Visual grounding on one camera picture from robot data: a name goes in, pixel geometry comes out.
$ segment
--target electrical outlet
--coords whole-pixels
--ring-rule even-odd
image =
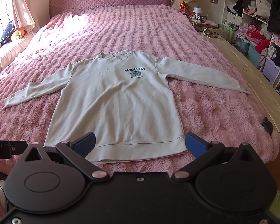
[[[211,0],[210,3],[218,4],[218,0]]]

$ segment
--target pink curtain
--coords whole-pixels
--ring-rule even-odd
[[[16,29],[21,28],[29,33],[39,27],[37,19],[33,19],[29,10],[29,0],[12,0],[12,2]]]

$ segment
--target crew neckline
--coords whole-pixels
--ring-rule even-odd
[[[120,51],[120,52],[117,52],[117,53],[112,53],[112,54],[104,54],[104,53],[99,53],[98,54],[98,57],[100,60],[103,60],[103,61],[107,61],[107,62],[117,62],[117,61],[121,61],[121,60],[125,60],[127,59],[130,55],[131,55],[132,51],[129,50],[129,49],[126,49],[126,50],[123,50],[123,51]],[[116,59],[116,60],[112,60],[110,61],[109,59],[106,59],[103,57],[104,56],[108,56],[108,55],[113,55],[113,56],[117,56],[117,55],[125,55],[123,58],[119,58],[119,59]]]

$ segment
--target navy blue pillow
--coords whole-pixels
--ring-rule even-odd
[[[13,25],[13,21],[11,20],[8,23],[8,26],[6,27],[4,33],[2,34],[1,41],[0,41],[1,46],[11,41],[11,35],[13,34],[14,31],[15,31],[15,26]]]

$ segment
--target beige bed frame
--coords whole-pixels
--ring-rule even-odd
[[[236,67],[259,98],[267,111],[267,118],[278,132],[280,143],[280,96],[278,93],[262,73],[229,42],[221,38],[207,39]]]

